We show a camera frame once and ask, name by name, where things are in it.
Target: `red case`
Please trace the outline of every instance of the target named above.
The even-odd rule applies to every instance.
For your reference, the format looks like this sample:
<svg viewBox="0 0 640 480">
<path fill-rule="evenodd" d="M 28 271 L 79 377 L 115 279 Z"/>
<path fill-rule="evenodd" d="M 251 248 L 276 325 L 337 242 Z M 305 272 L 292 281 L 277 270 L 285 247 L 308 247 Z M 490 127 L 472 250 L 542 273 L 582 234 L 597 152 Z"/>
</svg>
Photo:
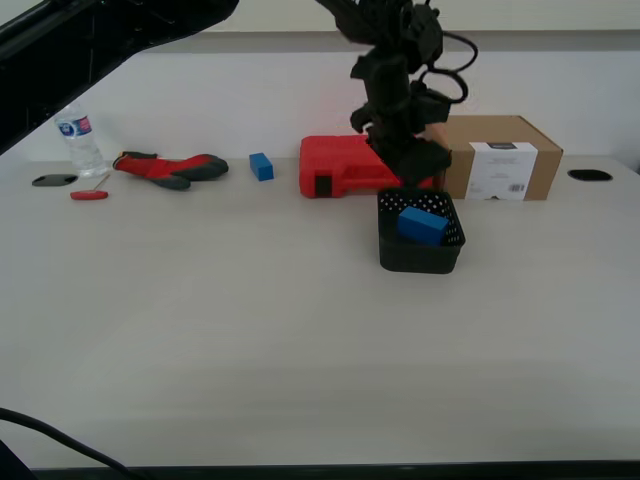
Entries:
<svg viewBox="0 0 640 480">
<path fill-rule="evenodd" d="M 307 137 L 300 147 L 300 192 L 305 197 L 344 196 L 349 191 L 401 187 L 401 182 L 367 145 L 365 135 Z M 433 186 L 425 180 L 423 188 Z"/>
</svg>

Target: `red glove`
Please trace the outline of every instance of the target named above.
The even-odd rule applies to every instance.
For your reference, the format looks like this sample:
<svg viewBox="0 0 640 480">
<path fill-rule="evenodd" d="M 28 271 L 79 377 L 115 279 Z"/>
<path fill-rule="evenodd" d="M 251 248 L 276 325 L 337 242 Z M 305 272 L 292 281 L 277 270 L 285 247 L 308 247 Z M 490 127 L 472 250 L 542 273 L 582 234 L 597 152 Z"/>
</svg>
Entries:
<svg viewBox="0 0 640 480">
<path fill-rule="evenodd" d="M 113 163 L 113 168 L 144 177 L 171 190 L 188 190 L 191 182 L 215 180 L 229 171 L 227 162 L 213 155 L 173 161 L 158 158 L 157 154 L 139 152 L 123 152 Z"/>
</svg>

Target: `black basket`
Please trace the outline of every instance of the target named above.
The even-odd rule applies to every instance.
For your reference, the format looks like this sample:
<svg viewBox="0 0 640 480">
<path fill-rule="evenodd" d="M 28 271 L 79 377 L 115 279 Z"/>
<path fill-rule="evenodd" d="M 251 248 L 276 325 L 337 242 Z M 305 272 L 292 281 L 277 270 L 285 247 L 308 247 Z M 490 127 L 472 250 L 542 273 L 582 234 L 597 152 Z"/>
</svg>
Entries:
<svg viewBox="0 0 640 480">
<path fill-rule="evenodd" d="M 420 245 L 398 235 L 398 217 L 407 207 L 449 219 L 441 246 Z M 392 272 L 451 273 L 466 242 L 451 196 L 419 188 L 391 188 L 378 193 L 378 234 L 380 264 Z"/>
</svg>

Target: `white label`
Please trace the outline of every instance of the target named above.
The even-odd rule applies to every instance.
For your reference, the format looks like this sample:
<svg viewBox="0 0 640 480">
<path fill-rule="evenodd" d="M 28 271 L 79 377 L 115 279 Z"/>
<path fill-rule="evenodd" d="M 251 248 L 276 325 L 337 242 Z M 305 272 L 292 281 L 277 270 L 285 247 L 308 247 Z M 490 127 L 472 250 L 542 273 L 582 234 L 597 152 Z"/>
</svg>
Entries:
<svg viewBox="0 0 640 480">
<path fill-rule="evenodd" d="M 476 151 L 466 198 L 524 200 L 538 150 L 530 143 L 471 143 Z"/>
</svg>

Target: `blue block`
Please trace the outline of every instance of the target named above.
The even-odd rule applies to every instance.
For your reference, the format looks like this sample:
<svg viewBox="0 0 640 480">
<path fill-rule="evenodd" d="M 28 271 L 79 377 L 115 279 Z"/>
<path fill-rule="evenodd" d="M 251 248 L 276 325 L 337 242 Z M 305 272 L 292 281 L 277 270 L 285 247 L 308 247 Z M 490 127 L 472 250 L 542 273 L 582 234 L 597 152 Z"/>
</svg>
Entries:
<svg viewBox="0 0 640 480">
<path fill-rule="evenodd" d="M 440 246 L 449 220 L 408 207 L 398 217 L 398 234 L 423 245 Z"/>
<path fill-rule="evenodd" d="M 256 153 L 251 155 L 249 159 L 251 162 L 251 170 L 258 180 L 264 182 L 265 180 L 273 180 L 275 178 L 273 164 L 264 153 Z"/>
</svg>

